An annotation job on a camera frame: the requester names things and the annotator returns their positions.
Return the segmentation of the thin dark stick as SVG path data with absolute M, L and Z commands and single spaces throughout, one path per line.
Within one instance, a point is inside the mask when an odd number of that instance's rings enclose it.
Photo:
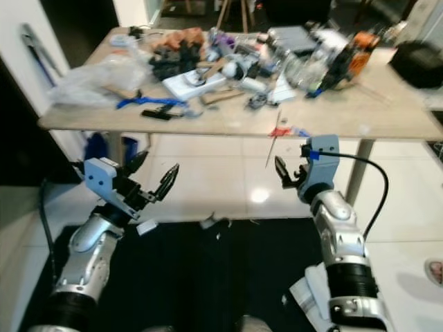
M 265 167 L 268 168 L 270 164 L 270 158 L 271 155 L 274 152 L 274 145 L 276 144 L 276 141 L 278 141 L 278 132 L 279 128 L 281 126 L 281 120 L 282 120 L 282 109 L 278 109 L 278 113 L 276 114 L 276 119 L 274 123 L 274 127 L 271 130 L 271 133 L 269 134 L 269 137 L 271 137 L 271 143 L 268 149 L 268 155 L 266 155 L 266 161 L 265 161 Z

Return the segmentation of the white robot leg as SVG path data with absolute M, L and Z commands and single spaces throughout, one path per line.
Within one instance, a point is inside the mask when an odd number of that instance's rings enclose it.
M 291 285 L 290 294 L 315 332 L 328 332 L 333 327 L 328 277 L 322 266 L 306 268 L 305 274 Z

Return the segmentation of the orange gloves pile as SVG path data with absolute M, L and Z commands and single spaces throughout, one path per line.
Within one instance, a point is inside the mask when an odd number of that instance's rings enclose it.
M 202 44 L 206 38 L 204 32 L 198 26 L 195 28 L 186 28 L 183 30 L 174 30 L 173 32 L 164 34 L 158 40 L 151 43 L 152 48 L 159 48 L 162 46 L 171 48 L 172 50 L 179 50 L 181 42 L 185 42 L 186 46 L 193 46 Z

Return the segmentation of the grey ribbed case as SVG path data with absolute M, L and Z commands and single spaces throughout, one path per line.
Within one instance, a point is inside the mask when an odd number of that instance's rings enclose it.
M 298 56 L 309 55 L 318 47 L 318 42 L 304 26 L 272 26 L 266 40 L 274 51 L 290 51 Z

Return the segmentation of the light wooden table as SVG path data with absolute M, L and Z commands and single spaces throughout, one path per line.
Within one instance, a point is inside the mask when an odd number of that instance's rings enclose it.
M 374 51 L 356 86 L 324 93 L 316 99 L 299 95 L 278 108 L 247 111 L 246 97 L 221 102 L 197 118 L 155 120 L 142 108 L 76 107 L 54 104 L 41 117 L 44 129 L 166 133 L 167 135 L 266 137 L 279 124 L 306 129 L 311 135 L 357 139 L 358 155 L 368 157 L 374 141 L 443 141 L 443 126 L 425 107 L 421 94 L 388 65 L 390 50 Z

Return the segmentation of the black bag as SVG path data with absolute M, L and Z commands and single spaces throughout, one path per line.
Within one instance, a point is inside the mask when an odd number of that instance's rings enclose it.
M 416 89 L 443 86 L 443 48 L 430 42 L 402 42 L 390 58 L 389 66 Z

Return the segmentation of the small black device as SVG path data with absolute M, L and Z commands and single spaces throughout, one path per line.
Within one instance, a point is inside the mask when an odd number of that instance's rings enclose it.
M 174 114 L 168 113 L 165 109 L 145 109 L 141 116 L 149 119 L 168 121 L 175 118 Z

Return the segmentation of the clear plastic bag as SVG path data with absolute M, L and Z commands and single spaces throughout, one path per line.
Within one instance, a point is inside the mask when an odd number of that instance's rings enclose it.
M 112 107 L 133 97 L 151 77 L 152 67 L 129 55 L 110 54 L 98 63 L 70 70 L 48 91 L 55 104 Z

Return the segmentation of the black floor mat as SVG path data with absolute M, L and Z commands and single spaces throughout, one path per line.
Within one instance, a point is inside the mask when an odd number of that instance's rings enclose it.
M 290 287 L 321 260 L 308 218 L 162 223 L 143 235 L 131 225 L 87 332 L 234 332 L 246 314 L 273 332 L 314 332 Z

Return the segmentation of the black gloves pile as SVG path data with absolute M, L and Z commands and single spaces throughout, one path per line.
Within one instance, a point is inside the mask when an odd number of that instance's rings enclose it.
M 148 64 L 152 73 L 158 80 L 165 80 L 175 75 L 181 75 L 197 68 L 197 63 L 202 60 L 202 44 L 180 46 L 173 50 L 168 46 L 159 46 L 153 50 Z

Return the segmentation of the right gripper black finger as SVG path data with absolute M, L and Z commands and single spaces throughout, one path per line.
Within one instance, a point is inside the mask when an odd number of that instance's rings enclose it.
M 288 173 L 288 168 L 283 158 L 275 156 L 274 158 L 275 172 L 278 174 L 282 189 L 292 189 L 293 180 L 291 175 Z

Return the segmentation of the white round device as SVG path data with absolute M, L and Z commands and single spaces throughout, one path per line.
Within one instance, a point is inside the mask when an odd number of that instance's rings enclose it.
M 253 93 L 271 91 L 270 72 L 260 62 L 228 60 L 228 63 L 222 67 L 221 74 L 241 91 Z

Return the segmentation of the white flat board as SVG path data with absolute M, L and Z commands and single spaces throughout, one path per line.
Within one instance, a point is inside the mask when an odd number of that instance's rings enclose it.
M 221 73 L 205 79 L 203 84 L 197 84 L 202 79 L 202 72 L 193 70 L 181 75 L 175 75 L 161 80 L 161 84 L 169 91 L 171 96 L 177 100 L 190 100 L 193 97 L 214 91 L 225 85 L 227 77 Z

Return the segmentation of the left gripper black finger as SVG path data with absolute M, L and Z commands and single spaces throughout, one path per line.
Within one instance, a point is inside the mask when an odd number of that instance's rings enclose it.
M 135 174 L 142 166 L 145 164 L 146 158 L 148 157 L 149 152 L 139 151 L 136 152 L 132 156 L 132 158 L 127 161 L 127 176 Z
M 161 202 L 168 195 L 169 191 L 172 189 L 175 181 L 177 180 L 179 171 L 180 164 L 177 163 L 174 165 L 174 167 L 171 167 L 170 169 L 168 169 L 168 171 L 165 172 L 165 174 L 159 181 L 159 186 L 157 187 L 157 190 L 154 190 L 152 193 L 153 203 Z

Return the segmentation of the blue container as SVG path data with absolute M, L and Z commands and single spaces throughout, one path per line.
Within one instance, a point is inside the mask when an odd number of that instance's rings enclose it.
M 121 142 L 124 145 L 124 155 L 125 155 L 125 161 L 129 162 L 133 158 L 135 158 L 135 155 L 138 152 L 137 146 L 138 141 L 136 139 L 133 139 L 131 137 L 123 136 L 121 137 Z M 91 158 L 107 158 L 109 155 L 109 148 L 107 139 L 105 139 L 104 136 L 101 135 L 99 132 L 92 133 L 88 139 L 86 147 L 84 148 L 84 158 L 91 159 Z

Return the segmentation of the orange and black power tool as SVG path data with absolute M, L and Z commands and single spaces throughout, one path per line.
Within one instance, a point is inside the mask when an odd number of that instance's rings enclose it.
M 363 72 L 381 40 L 381 35 L 371 30 L 360 31 L 352 35 L 348 43 L 328 64 L 326 74 L 317 89 L 314 89 L 314 97 L 327 91 L 339 91 L 345 86 L 354 85 L 354 79 Z

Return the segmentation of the white paper scrap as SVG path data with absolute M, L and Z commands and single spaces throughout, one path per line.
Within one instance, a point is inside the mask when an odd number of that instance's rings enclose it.
M 136 225 L 136 231 L 139 235 L 145 235 L 152 230 L 155 230 L 159 225 L 158 221 L 156 219 L 146 219 L 146 221 L 143 221 Z
M 209 230 L 209 228 L 211 228 L 213 225 L 218 224 L 218 222 L 220 222 L 221 219 L 217 218 L 215 216 L 215 213 L 213 212 L 210 216 L 208 216 L 208 218 L 203 219 L 203 221 L 199 222 L 200 228 L 202 228 L 202 230 Z

